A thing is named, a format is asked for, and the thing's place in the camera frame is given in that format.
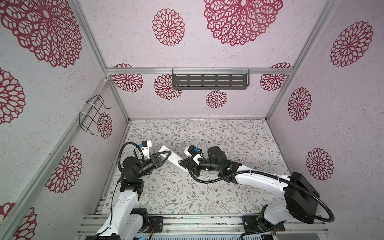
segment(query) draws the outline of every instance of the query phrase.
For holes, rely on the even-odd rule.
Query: large red flower pattern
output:
[[[115,68],[133,68],[129,64],[120,63]],[[127,92],[139,91],[143,86],[143,78],[141,74],[115,74],[111,75],[113,82],[119,88]]]
[[[53,67],[80,58],[81,33],[66,0],[0,0],[1,23],[20,46]]]
[[[169,74],[158,76],[154,82],[153,87],[155,88],[157,95],[168,100],[178,98],[183,92],[183,90],[173,89],[172,76]]]
[[[333,174],[333,161],[324,149],[314,148],[307,155],[307,168],[318,180],[327,180]]]
[[[372,26],[360,21],[348,26],[336,38],[331,49],[331,61],[345,67],[361,58],[372,41]]]
[[[244,45],[265,33],[283,0],[204,0],[208,29],[221,43]]]
[[[13,240],[31,240],[35,235],[35,230],[37,226],[37,214],[35,213],[35,208],[31,207],[28,215],[25,216],[21,225],[17,228],[15,234],[13,235]]]
[[[112,120],[108,113],[102,113],[97,121],[97,130],[102,138],[108,138],[112,133]]]
[[[273,68],[290,68],[289,63],[278,63],[272,66]],[[285,74],[264,74],[260,79],[260,86],[268,91],[279,89],[283,84],[287,75]]]
[[[55,193],[68,191],[79,179],[83,167],[82,161],[79,150],[70,146],[45,186]]]
[[[303,120],[310,112],[311,104],[309,91],[305,88],[296,89],[288,101],[289,116],[295,121]]]
[[[173,9],[164,8],[157,12],[152,21],[153,33],[165,46],[174,46],[184,37],[184,22]]]
[[[15,203],[7,202],[6,204],[0,206],[0,224],[4,221],[5,217],[11,211]]]
[[[224,91],[214,90],[207,95],[205,102],[211,108],[220,108],[226,104],[227,100],[228,96]]]
[[[19,81],[0,68],[0,125],[18,118],[25,106],[25,95]]]

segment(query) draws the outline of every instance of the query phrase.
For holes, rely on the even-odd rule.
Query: black wire rack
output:
[[[100,106],[99,106],[98,108],[96,108],[95,105],[96,105],[98,102],[100,102],[101,104],[100,104]],[[100,113],[100,108],[101,108],[101,107],[104,107],[105,109],[111,109],[112,107],[107,108],[107,107],[104,105],[104,99],[103,99],[103,97],[100,96],[99,94],[97,94],[97,95],[91,97],[89,100],[87,100],[86,103],[91,104],[91,105],[92,105],[92,108],[91,108],[91,109],[89,110],[89,112],[87,112],[87,113],[85,113],[85,112],[80,112],[80,113],[79,113],[79,126],[80,126],[84,131],[86,131],[86,132],[90,132],[92,135],[99,136],[99,134],[93,134],[89,128],[90,128],[90,126],[91,126],[91,124],[92,124],[93,122],[97,125],[97,123],[96,123],[96,121],[95,121],[94,119],[95,119],[95,117],[96,117],[98,114],[101,115],[101,113]],[[92,109],[95,109],[95,110],[96,110],[96,113],[95,113],[95,115],[94,115],[93,117],[89,114],[89,113],[91,112]],[[84,114],[85,114],[85,118],[83,119],[83,121],[81,121],[81,117],[82,117]],[[86,119],[88,119],[88,118],[91,119],[91,122],[89,123],[88,126],[86,126],[86,125],[84,125],[84,122],[85,122]]]

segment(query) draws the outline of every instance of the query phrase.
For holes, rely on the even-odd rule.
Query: floral tabletop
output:
[[[207,157],[208,148],[219,146],[229,160],[273,174],[289,173],[265,120],[132,121],[126,141],[140,144],[145,140],[152,140],[152,153],[165,145],[185,158],[184,148],[195,145]],[[121,159],[133,156],[133,150],[127,146]],[[119,177],[116,169],[103,214],[111,212],[111,198]],[[199,178],[214,179],[217,172],[203,171]],[[275,194],[249,185],[224,181],[198,183],[168,161],[143,179],[139,206],[149,214],[252,214],[259,213],[265,204],[280,201]],[[119,188],[120,184],[114,195],[114,206]]]

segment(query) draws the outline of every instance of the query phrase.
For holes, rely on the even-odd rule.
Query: floral patterned mat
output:
[[[229,160],[273,174],[289,173],[264,120],[133,121],[126,141],[144,140],[152,140],[152,153],[165,145],[184,158],[184,148],[194,144],[207,157],[208,148],[219,146]],[[126,147],[121,159],[133,156],[133,150]],[[103,214],[111,212],[111,198],[119,177],[116,169]],[[205,171],[199,178],[214,179],[217,172]],[[200,184],[168,161],[143,179],[144,192],[139,207],[145,207],[149,214],[252,214],[259,213],[265,204],[280,201],[276,195],[248,185],[224,181]],[[119,188],[120,184],[114,195],[114,206]]]

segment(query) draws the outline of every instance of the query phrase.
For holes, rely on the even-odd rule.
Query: red floral medallion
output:
[[[132,66],[124,63],[117,64],[114,67],[133,68]],[[127,92],[136,92],[143,87],[143,78],[141,74],[115,74],[111,75],[111,77],[117,87]]]
[[[6,204],[0,206],[0,224],[4,221],[14,205],[15,203],[7,202]]]
[[[70,146],[45,186],[55,193],[68,191],[79,179],[83,167],[82,161],[79,150]]]
[[[157,95],[168,100],[178,98],[183,92],[183,90],[173,89],[172,76],[169,74],[158,76],[154,82],[153,87],[155,88]]]
[[[288,101],[289,116],[295,121],[303,120],[310,112],[311,103],[311,95],[307,89],[296,89]]]
[[[331,61],[345,67],[361,58],[372,42],[372,26],[368,22],[355,22],[336,38],[331,49]]]
[[[204,0],[208,29],[221,43],[244,45],[265,33],[283,0]]]
[[[81,33],[67,1],[0,0],[0,16],[38,60],[66,68],[80,57]]]
[[[166,46],[174,46],[184,37],[184,22],[175,10],[164,8],[158,11],[152,24],[156,38]]]
[[[97,121],[97,129],[102,138],[108,138],[112,133],[112,120],[108,113],[102,113]]]
[[[308,171],[318,180],[327,180],[333,174],[333,161],[324,149],[312,149],[307,155],[306,162]]]
[[[220,108],[226,104],[227,100],[228,96],[225,92],[214,90],[207,95],[205,102],[211,108]]]
[[[289,63],[278,63],[272,66],[273,68],[290,68]],[[268,91],[279,89],[283,84],[287,75],[285,74],[264,74],[260,79],[260,86]]]
[[[31,240],[35,235],[35,230],[37,226],[37,214],[35,213],[35,208],[31,207],[28,215],[25,216],[21,225],[17,228],[15,234],[13,235],[13,240]]]
[[[18,118],[25,106],[25,95],[19,81],[0,68],[0,125]]]

